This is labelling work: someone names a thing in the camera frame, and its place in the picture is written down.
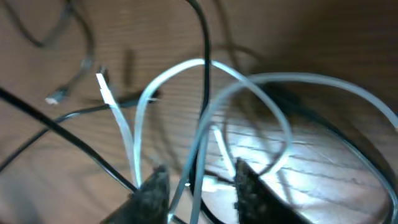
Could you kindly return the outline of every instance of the cable end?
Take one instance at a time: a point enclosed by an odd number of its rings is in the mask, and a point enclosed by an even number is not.
[[[58,105],[62,100],[68,96],[68,88],[58,88],[51,95],[46,97],[44,100],[49,105]]]

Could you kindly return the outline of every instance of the brown wooden surface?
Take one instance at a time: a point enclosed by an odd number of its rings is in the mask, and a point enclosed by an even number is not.
[[[42,37],[62,10],[60,1],[15,0],[26,26]],[[182,0],[84,0],[96,38],[96,68],[108,66],[118,95],[144,88],[160,72],[202,56],[196,16]],[[211,29],[213,58],[243,73],[318,72],[371,90],[398,111],[398,18],[396,1],[200,1]],[[0,9],[0,85],[51,117],[100,100],[93,73],[59,106],[47,94],[69,80],[84,55],[84,40],[71,22],[50,48],[32,47]],[[212,70],[212,92],[233,81]],[[174,170],[172,189],[192,141],[201,102],[202,68],[183,72],[162,87],[151,105],[143,137],[143,170],[166,163]],[[289,85],[308,105],[344,129],[376,159],[378,152],[396,171],[397,135],[368,103],[332,88]],[[129,119],[134,109],[125,110]],[[233,98],[214,120],[228,133],[236,156],[259,170],[282,144],[281,131],[264,106],[245,93]],[[348,150],[325,130],[290,118],[294,153],[267,183],[314,223],[377,223],[386,193]],[[0,158],[42,126],[0,101]],[[84,139],[126,177],[130,177],[121,135],[110,111],[62,124]],[[213,136],[207,168],[228,176]],[[127,197],[94,162],[62,138],[48,134],[0,176],[0,221],[4,223],[98,223]],[[190,197],[177,214],[188,221]],[[236,223],[233,192],[204,194],[215,214]]]

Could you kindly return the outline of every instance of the wooden floor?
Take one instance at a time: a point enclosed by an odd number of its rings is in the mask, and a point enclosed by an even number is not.
[[[26,26],[42,37],[57,20],[61,1],[14,0]],[[55,118],[100,103],[93,75],[109,68],[119,96],[144,88],[160,72],[189,58],[202,57],[203,42],[195,14],[183,0],[83,0],[96,39],[94,69],[59,106],[44,98],[69,80],[84,57],[84,39],[73,21],[51,47],[40,50],[24,40],[0,8],[0,85]],[[239,71],[317,72],[344,78],[372,91],[398,111],[398,2],[388,0],[200,0],[211,30],[213,59]],[[212,70],[216,94],[233,80]],[[174,189],[188,154],[201,102],[202,68],[183,72],[161,89],[150,105],[143,136],[144,176],[151,167],[170,167]],[[322,86],[289,84],[307,105],[324,114],[385,167],[398,170],[397,134],[364,100]],[[125,110],[133,119],[135,109]],[[267,183],[314,223],[377,223],[387,195],[347,148],[321,127],[290,117],[294,151]],[[265,106],[241,93],[213,118],[228,134],[233,154],[256,170],[272,161],[281,130]],[[62,124],[95,148],[130,178],[116,122],[110,111]],[[42,126],[0,101],[0,159],[7,157]],[[211,137],[207,169],[228,177]],[[48,134],[0,175],[2,223],[98,223],[128,194],[84,153]],[[214,213],[236,223],[233,191],[204,194]],[[189,221],[186,194],[178,216]]]

